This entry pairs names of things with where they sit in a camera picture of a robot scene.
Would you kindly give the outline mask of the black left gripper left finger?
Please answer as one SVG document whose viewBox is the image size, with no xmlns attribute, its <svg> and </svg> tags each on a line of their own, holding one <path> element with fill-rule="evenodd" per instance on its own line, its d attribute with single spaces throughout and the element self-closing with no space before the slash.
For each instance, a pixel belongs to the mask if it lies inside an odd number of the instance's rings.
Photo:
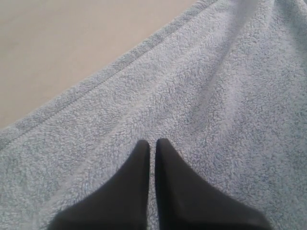
<svg viewBox="0 0 307 230">
<path fill-rule="evenodd" d="M 150 146 L 145 140 L 103 186 L 59 212 L 49 230 L 145 230 L 150 175 Z"/>
</svg>

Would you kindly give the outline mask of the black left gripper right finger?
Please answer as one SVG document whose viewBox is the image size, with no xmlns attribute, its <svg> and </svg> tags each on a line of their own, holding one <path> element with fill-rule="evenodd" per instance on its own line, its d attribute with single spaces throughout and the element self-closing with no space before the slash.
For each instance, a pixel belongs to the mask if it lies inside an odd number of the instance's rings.
<svg viewBox="0 0 307 230">
<path fill-rule="evenodd" d="M 155 193 L 162 230 L 270 230 L 268 220 L 211 186 L 166 138 L 157 140 Z"/>
</svg>

